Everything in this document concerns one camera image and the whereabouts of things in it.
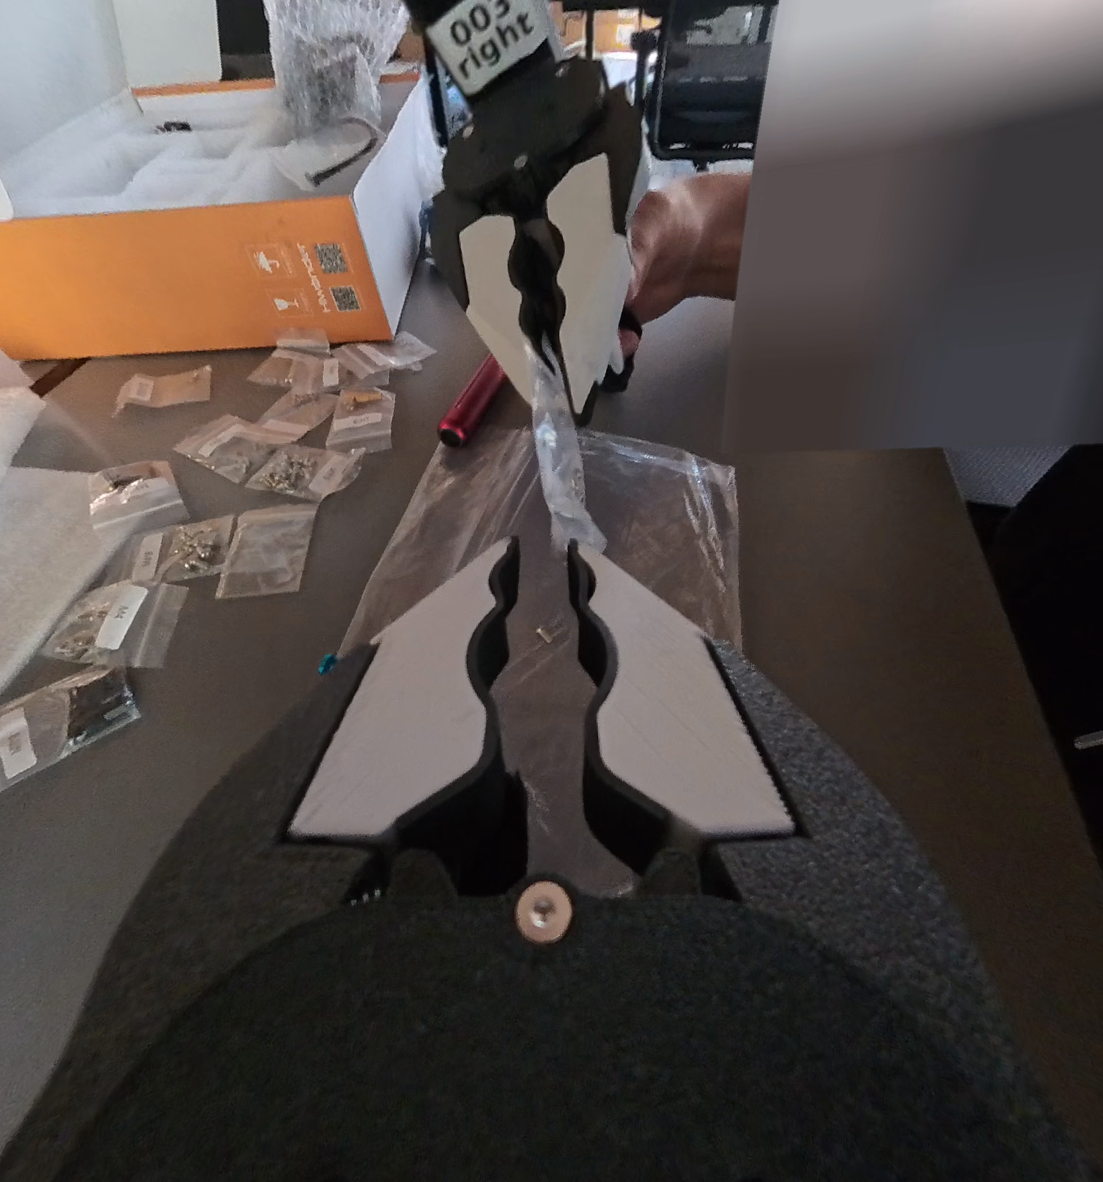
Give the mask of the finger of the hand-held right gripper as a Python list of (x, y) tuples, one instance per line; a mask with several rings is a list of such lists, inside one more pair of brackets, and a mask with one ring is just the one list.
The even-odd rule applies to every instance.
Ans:
[(550, 309), (540, 349), (556, 362), (573, 422), (588, 422), (596, 387), (621, 362), (618, 321), (632, 277), (625, 229), (614, 226), (607, 155), (575, 162), (543, 203)]
[(566, 245), (547, 213), (485, 213), (458, 236), (465, 314), (476, 334), (526, 399), (533, 397), (531, 351), (563, 381), (573, 411), (573, 325), (563, 286)]

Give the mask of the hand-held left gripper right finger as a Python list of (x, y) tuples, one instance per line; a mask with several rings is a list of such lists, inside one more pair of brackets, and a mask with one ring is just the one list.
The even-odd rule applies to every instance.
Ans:
[(798, 833), (772, 758), (708, 633), (602, 551), (570, 542), (584, 719), (582, 806), (632, 873), (667, 848)]

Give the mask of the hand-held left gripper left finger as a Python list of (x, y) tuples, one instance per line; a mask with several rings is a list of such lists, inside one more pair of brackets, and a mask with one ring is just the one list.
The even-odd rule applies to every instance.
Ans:
[(356, 654), (361, 673), (287, 836), (435, 854), (465, 894), (526, 873), (526, 792), (504, 764), (492, 686), (508, 663), (519, 539), (503, 537)]

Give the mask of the small clear screw bag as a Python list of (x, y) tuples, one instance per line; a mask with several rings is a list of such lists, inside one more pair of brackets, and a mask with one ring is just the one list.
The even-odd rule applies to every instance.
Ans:
[(526, 358), (533, 445), (554, 548), (565, 551), (575, 541), (604, 551), (607, 539), (588, 511), (582, 454), (559, 364), (545, 360), (531, 342), (526, 342)]

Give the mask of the dark desk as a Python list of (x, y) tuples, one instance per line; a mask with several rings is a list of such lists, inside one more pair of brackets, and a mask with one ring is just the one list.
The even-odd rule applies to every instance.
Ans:
[[(483, 348), (435, 273), (402, 314), (395, 449), (322, 505), (296, 594), (189, 583), (141, 719), (0, 797), (0, 1149), (44, 1086), (115, 926), (205, 790), (319, 677)], [(651, 323), (595, 426), (736, 466), (742, 650), (897, 808), (943, 879), (1051, 1100), (1103, 1163), (1103, 871), (936, 450), (724, 450), (733, 309)]]

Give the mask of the person's right hand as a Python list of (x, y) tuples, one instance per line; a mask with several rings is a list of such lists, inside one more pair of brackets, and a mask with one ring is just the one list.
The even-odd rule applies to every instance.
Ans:
[(641, 326), (689, 298), (736, 298), (751, 181), (749, 171), (703, 171), (644, 194), (625, 296)]

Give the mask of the pink metal cylinder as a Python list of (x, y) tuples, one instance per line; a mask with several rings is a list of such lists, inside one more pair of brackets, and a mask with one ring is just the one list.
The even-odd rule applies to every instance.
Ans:
[(464, 447), (471, 440), (506, 380), (497, 358), (487, 353), (441, 418), (437, 434), (444, 447)]

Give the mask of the black mesh office chair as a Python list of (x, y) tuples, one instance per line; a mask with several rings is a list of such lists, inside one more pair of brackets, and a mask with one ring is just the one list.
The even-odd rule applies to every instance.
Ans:
[(666, 1), (644, 114), (658, 160), (752, 160), (777, 1)]

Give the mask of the bubble wrap bundle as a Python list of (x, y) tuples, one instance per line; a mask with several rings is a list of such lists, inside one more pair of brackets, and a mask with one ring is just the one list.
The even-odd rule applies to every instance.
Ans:
[(264, 1), (276, 88), (297, 137), (380, 116), (380, 72), (409, 26), (404, 1)]

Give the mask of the large clear plastic bag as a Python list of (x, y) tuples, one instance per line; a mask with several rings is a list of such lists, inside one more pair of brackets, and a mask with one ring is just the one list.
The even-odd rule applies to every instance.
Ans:
[[(605, 555), (712, 638), (740, 643), (735, 470), (689, 450), (582, 431), (588, 511)], [(510, 657), (492, 686), (506, 767), (527, 792), (529, 870), (554, 870), (591, 894), (632, 887), (588, 829), (582, 725), (593, 682), (577, 661), (577, 618), (529, 427), (487, 426), (467, 447), (437, 445), (373, 567), (338, 647), (343, 656), (448, 576), (517, 535), (519, 595)], [(538, 638), (536, 627), (554, 633)]]

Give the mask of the pile of small screw bags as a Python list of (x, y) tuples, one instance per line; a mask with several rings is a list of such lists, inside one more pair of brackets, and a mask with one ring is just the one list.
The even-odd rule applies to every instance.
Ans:
[(219, 599), (299, 588), (320, 502), (352, 484), (366, 452), (350, 433), (327, 436), (336, 450), (299, 438), (333, 413), (343, 426), (389, 418), (379, 387), (432, 353), (393, 348), (274, 349), (260, 367), (280, 381), (242, 381), (235, 395), (212, 395), (226, 376), (211, 364), (129, 372), (113, 413), (133, 406), (138, 456), (110, 465), (97, 452), (87, 472), (90, 523), (127, 535), (0, 693), (0, 792), (140, 718), (127, 670), (164, 663), (189, 578), (219, 576)]

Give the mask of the white foam box insert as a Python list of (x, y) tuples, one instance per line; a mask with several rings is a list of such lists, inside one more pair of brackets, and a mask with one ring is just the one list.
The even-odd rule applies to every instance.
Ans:
[(297, 137), (278, 88), (122, 91), (0, 164), (19, 217), (212, 208), (349, 194), (416, 77), (380, 82), (380, 118)]

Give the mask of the orange cardboard box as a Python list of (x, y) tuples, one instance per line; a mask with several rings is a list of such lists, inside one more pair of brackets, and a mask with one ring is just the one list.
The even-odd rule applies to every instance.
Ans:
[[(349, 194), (212, 208), (19, 217), (0, 178), (0, 348), (106, 357), (389, 339), (437, 183), (419, 40), (380, 82), (416, 77)], [(264, 1), (0, 1), (0, 164), (71, 118), (140, 96), (276, 84)]]

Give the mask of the white foam sheet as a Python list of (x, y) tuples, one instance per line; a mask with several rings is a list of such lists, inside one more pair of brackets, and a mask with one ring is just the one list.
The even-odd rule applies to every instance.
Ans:
[(127, 535), (90, 523), (87, 480), (12, 466), (0, 484), (0, 693)]

